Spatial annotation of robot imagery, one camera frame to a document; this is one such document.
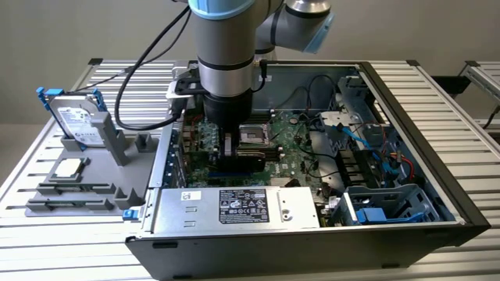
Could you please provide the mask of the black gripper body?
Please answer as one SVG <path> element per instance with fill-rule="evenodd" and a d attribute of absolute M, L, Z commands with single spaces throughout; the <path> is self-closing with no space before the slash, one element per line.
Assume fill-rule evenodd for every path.
<path fill-rule="evenodd" d="M 234 132 L 249 118 L 252 96 L 252 92 L 244 92 L 234 97 L 218 97 L 212 94 L 202 96 L 205 116 L 224 132 Z"/>

